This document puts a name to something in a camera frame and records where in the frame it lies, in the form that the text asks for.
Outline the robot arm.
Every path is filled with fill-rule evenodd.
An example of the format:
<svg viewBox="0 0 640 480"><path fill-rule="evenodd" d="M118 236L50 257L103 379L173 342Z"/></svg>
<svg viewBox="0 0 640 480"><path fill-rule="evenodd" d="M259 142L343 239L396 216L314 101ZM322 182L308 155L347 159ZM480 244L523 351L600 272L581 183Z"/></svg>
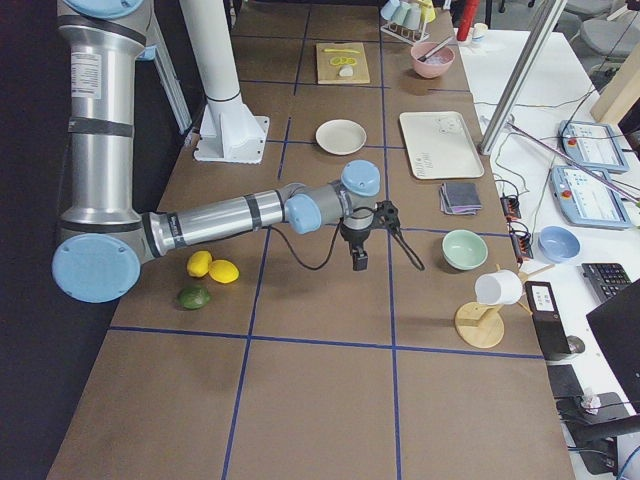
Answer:
<svg viewBox="0 0 640 480"><path fill-rule="evenodd" d="M58 28L71 48L71 205L59 221L52 275L70 297L103 303L127 293L144 263L171 250L286 222L305 234L337 222L357 271L378 227L378 168L349 162L338 180L300 183L185 211L132 205L135 64L163 38L150 1L61 1Z"/></svg>

